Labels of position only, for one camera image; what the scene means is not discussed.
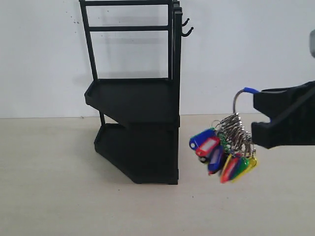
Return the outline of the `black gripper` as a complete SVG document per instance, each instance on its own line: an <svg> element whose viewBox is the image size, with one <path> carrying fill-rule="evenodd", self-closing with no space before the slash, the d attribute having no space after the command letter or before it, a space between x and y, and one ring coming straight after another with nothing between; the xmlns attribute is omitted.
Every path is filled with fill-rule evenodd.
<svg viewBox="0 0 315 236"><path fill-rule="evenodd" d="M315 144L315 82L290 88L264 89L253 95L253 107L269 119L294 110L284 121L252 122L252 142L266 149Z"/></svg>

